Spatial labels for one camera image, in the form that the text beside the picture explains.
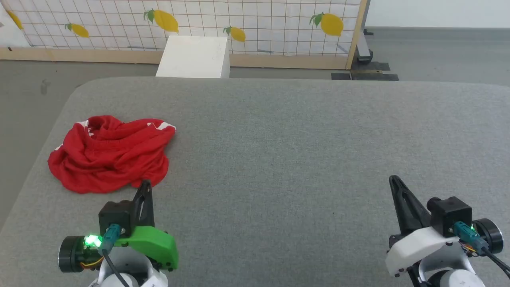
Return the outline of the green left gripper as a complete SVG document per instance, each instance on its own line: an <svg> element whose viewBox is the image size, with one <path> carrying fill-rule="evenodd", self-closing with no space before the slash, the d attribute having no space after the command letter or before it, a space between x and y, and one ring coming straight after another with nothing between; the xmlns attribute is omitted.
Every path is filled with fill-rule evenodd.
<svg viewBox="0 0 510 287"><path fill-rule="evenodd" d="M133 198L134 230L130 237L116 240L115 247L131 247L163 269L178 269L179 254L173 236L155 228L153 192L149 180L142 180Z"/></svg>

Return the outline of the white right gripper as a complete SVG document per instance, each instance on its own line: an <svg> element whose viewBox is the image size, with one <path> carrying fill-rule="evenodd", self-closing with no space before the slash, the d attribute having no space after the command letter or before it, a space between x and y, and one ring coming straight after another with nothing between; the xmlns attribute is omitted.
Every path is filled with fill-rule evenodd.
<svg viewBox="0 0 510 287"><path fill-rule="evenodd" d="M390 247L385 264L391 276L405 273L418 264L418 275L461 268L461 246L457 236L445 238L430 227L431 215L397 175L388 179L401 236Z"/></svg>

